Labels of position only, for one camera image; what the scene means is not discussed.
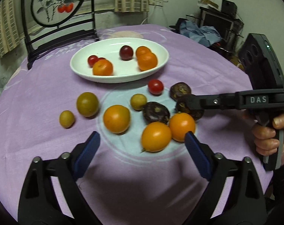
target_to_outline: cherry tomato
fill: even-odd
[[[148,82],[148,90],[153,95],[160,95],[164,90],[164,85],[161,81],[152,79]]]
[[[98,56],[92,55],[92,56],[89,56],[89,57],[88,57],[88,64],[89,64],[89,66],[90,66],[91,68],[93,67],[93,65],[94,65],[96,62],[98,62]]]
[[[68,4],[66,4],[65,11],[66,11],[67,13],[70,13],[72,10],[73,10],[73,3],[68,3]]]
[[[134,51],[130,46],[123,46],[120,49],[119,55],[121,57],[122,60],[130,60],[132,59],[133,55],[134,55]]]
[[[63,13],[66,10],[66,6],[64,4],[61,4],[58,6],[58,12]]]

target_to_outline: speaker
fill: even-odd
[[[221,12],[236,17],[237,5],[233,2],[222,0]]]
[[[254,90],[284,88],[284,75],[267,37],[249,34],[239,59]]]

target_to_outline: painted persimmon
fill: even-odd
[[[66,10],[66,6],[64,4],[61,4],[58,6],[58,12],[63,13]]]
[[[184,142],[187,132],[195,133],[195,121],[187,113],[176,113],[169,121],[172,138],[178,142]]]
[[[65,5],[66,13],[70,13],[73,10],[73,3],[68,3]]]

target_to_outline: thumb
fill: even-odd
[[[274,118],[272,125],[275,129],[284,129],[284,113]]]

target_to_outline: finger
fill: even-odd
[[[272,125],[275,129],[284,129],[284,113],[274,118]]]
[[[259,124],[255,124],[252,128],[252,133],[254,134],[254,136],[258,139],[270,139],[273,138],[275,136],[275,130],[269,127],[263,127]]]
[[[262,156],[270,156],[270,155],[272,155],[272,154],[277,152],[277,149],[273,149],[273,150],[267,151],[267,150],[263,150],[263,149],[261,149],[259,147],[257,147],[256,150]]]
[[[279,147],[279,140],[277,139],[264,139],[260,140],[255,138],[255,145],[262,150],[270,151]]]

